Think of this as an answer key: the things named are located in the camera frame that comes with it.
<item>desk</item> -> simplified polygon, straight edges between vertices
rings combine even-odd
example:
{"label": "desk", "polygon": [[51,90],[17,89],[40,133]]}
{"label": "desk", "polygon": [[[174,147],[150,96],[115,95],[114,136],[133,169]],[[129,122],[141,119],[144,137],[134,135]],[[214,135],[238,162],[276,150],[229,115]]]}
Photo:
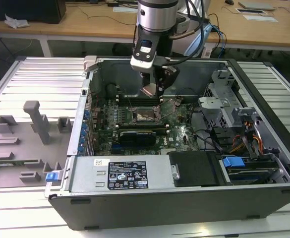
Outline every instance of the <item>desk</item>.
{"label": "desk", "polygon": [[[0,37],[39,40],[45,57],[53,56],[48,40],[132,43],[136,13],[113,12],[107,5],[74,6],[67,4],[66,14],[59,24],[30,22],[29,27],[13,29],[0,21]],[[82,11],[88,16],[102,17],[87,19]]]}
{"label": "desk", "polygon": [[[251,2],[263,2],[262,0],[250,0]],[[290,1],[265,0],[273,7],[290,8]],[[233,14],[235,8],[242,8],[238,0],[230,6],[222,0],[212,0],[209,7],[209,14],[215,13],[219,17],[220,30],[227,35],[227,48],[255,49],[255,50],[277,50],[290,51],[290,13],[283,8],[268,13],[278,22],[249,21],[243,15]],[[217,24],[215,16],[210,16],[212,24]],[[205,47],[207,52],[217,44],[219,36],[211,33]]]}
{"label": "desk", "polygon": [[[290,8],[290,1],[265,0],[265,2],[274,7]],[[93,17],[88,20],[79,8],[67,5],[66,14],[60,24],[30,22],[29,27],[15,30],[0,21],[0,37],[39,40],[46,57],[53,56],[48,40],[132,42],[133,25],[124,25],[107,17]],[[290,13],[285,9],[280,8],[273,12],[279,22],[261,22],[248,21],[243,14],[232,14],[227,9],[222,9],[224,5],[232,11],[240,6],[238,0],[235,0],[234,6],[225,4],[224,0],[212,0],[209,7],[209,13],[218,15],[220,28],[228,37],[227,48],[290,51]],[[88,16],[109,16],[127,24],[135,23],[137,18],[136,13],[113,12],[113,8],[107,5],[80,8]],[[216,24],[216,18],[214,16],[210,18],[211,22]],[[204,57],[210,57],[210,52],[218,40],[218,35],[211,33],[205,45]]]}

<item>metal slotted platform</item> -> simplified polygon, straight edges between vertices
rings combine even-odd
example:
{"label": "metal slotted platform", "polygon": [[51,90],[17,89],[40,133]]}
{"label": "metal slotted platform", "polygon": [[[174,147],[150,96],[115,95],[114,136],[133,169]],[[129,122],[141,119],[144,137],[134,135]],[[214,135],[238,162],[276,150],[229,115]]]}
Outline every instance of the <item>metal slotted platform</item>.
{"label": "metal slotted platform", "polygon": [[[38,100],[40,112],[46,113],[50,121],[64,114],[71,115],[73,120],[85,79],[82,65],[83,59],[75,58],[27,58],[15,62],[0,82],[0,113],[13,113],[17,122],[30,121],[22,111],[23,104],[26,100]],[[290,130],[290,112],[284,111],[290,111],[287,81],[273,67],[262,63],[240,62],[240,65],[272,108],[279,110],[276,113],[280,113]],[[244,94],[243,98],[251,106]],[[237,237],[234,234],[240,238],[290,238],[290,204],[266,219],[77,232],[67,227],[44,197],[44,187],[0,189],[1,238],[39,238],[47,234],[72,238]]]}
{"label": "metal slotted platform", "polygon": [[[290,84],[271,66],[262,62],[238,62],[260,94],[290,132]],[[240,94],[249,107],[252,103],[245,93]]]}
{"label": "metal slotted platform", "polygon": [[23,111],[27,100],[40,102],[48,121],[70,117],[74,121],[86,77],[84,58],[28,57],[16,61],[0,81],[0,115],[13,115],[16,122],[31,121]]}

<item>motherboard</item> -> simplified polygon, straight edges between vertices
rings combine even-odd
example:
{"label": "motherboard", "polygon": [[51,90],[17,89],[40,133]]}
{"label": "motherboard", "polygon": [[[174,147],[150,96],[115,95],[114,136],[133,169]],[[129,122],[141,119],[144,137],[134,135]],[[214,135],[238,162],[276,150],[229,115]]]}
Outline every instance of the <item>motherboard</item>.
{"label": "motherboard", "polygon": [[159,155],[199,150],[181,97],[98,100],[92,107],[94,155]]}

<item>floor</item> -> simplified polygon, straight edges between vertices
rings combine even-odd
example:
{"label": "floor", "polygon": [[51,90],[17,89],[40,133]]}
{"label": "floor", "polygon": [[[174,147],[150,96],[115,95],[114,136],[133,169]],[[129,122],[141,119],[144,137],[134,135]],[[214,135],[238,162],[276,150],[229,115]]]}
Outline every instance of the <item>floor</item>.
{"label": "floor", "polygon": [[[27,39],[2,39],[5,45],[15,56],[37,56],[42,57],[40,43],[36,40]],[[112,51],[113,43],[85,42],[85,53],[82,52],[81,42],[75,41],[50,41],[50,46],[55,57],[82,57],[86,55],[99,56],[128,56],[131,52],[131,44],[118,44]],[[268,61],[290,82],[290,52],[263,51],[256,59],[252,59],[252,50],[226,49],[222,58],[235,59],[237,61]],[[214,50],[211,57],[217,58],[220,49]],[[5,75],[14,59],[0,41],[0,79]]]}

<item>power supply label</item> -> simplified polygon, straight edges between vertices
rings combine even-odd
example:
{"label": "power supply label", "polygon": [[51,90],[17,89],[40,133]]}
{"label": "power supply label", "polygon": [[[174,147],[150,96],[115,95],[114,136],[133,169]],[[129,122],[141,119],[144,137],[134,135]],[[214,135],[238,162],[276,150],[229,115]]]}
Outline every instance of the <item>power supply label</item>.
{"label": "power supply label", "polygon": [[146,161],[110,162],[109,190],[148,188]]}

